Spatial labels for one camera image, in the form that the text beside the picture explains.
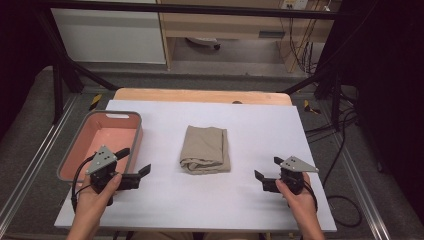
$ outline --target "folded cloth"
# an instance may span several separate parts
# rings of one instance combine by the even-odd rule
[[[229,172],[227,129],[188,126],[180,165],[194,175]]]

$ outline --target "plastic tray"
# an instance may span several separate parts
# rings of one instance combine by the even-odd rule
[[[132,173],[143,136],[141,116],[136,112],[93,111],[89,113],[70,145],[57,175],[59,179],[71,183],[78,167],[92,156],[102,145],[112,152],[130,148],[130,155],[118,161],[116,171]],[[81,170],[78,182],[82,182],[87,163]]]

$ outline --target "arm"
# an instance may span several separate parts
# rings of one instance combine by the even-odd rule
[[[303,173],[303,178],[310,184],[308,174]],[[315,203],[311,194],[306,190],[299,195],[294,195],[285,183],[277,179],[275,181],[278,190],[283,194],[284,198],[290,206],[293,216],[303,235],[303,239],[325,239],[324,234],[318,222],[318,217],[315,211]]]
[[[80,192],[75,218],[67,240],[92,239],[94,237],[107,202],[119,187],[121,179],[121,174],[115,175],[100,194],[97,194],[91,187]],[[88,185],[90,185],[90,176],[86,176],[83,183],[83,186]]]

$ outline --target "cabinet door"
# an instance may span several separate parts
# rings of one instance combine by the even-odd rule
[[[155,3],[155,0],[131,1]],[[66,50],[75,61],[165,63],[157,13],[52,11]]]

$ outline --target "white tabletop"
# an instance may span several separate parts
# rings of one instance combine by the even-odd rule
[[[296,107],[276,105],[112,100],[108,110],[138,112],[143,139],[136,169],[152,164],[139,189],[122,191],[107,207],[100,226],[131,230],[255,231],[297,230],[287,202],[264,192],[254,170],[278,178],[274,156],[292,155],[315,165]],[[190,175],[179,166],[188,125],[228,130],[231,172]],[[310,173],[324,231],[336,231],[325,193]],[[69,196],[55,226],[69,228]]]

